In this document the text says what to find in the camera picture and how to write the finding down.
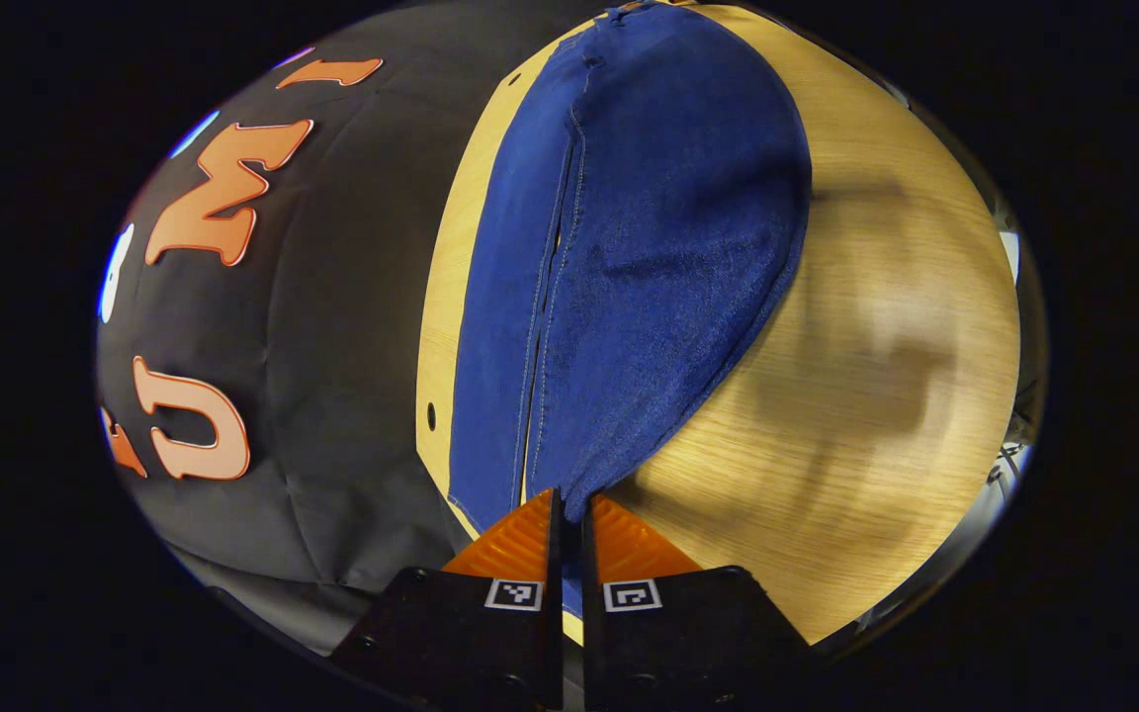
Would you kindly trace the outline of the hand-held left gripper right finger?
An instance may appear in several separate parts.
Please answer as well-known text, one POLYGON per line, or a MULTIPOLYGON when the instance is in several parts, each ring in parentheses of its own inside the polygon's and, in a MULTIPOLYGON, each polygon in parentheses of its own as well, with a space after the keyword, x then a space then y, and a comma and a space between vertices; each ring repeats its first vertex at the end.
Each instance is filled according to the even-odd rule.
POLYGON ((581 523, 589 712, 794 712, 813 653, 740 565, 700 567, 595 496, 581 523))

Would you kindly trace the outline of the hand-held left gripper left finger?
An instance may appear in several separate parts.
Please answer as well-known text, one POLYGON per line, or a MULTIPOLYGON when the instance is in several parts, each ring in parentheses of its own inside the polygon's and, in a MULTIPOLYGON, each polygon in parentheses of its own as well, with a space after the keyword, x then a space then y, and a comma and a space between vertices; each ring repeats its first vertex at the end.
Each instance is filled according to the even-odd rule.
POLYGON ((564 707, 560 492, 502 515, 442 568, 402 568, 329 655, 411 712, 564 707))

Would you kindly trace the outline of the blue denim jeans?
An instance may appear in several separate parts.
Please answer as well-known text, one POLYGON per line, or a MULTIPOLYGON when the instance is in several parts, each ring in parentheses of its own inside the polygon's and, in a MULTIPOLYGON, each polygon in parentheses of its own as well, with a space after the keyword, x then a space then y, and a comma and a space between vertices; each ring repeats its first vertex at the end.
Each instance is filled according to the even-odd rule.
POLYGON ((483 535, 570 521, 708 401, 794 283, 811 156, 729 6, 632 0, 501 77, 431 257, 417 451, 483 535))

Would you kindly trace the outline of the black backdrop cloth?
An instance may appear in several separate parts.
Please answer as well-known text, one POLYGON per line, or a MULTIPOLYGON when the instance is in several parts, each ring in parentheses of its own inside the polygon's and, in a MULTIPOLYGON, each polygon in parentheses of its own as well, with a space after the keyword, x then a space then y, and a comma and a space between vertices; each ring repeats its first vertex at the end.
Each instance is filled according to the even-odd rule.
POLYGON ((417 346, 498 85, 607 0, 401 0, 268 69, 146 182, 98 310, 113 472, 187 572, 328 657, 467 535, 417 455, 417 346))

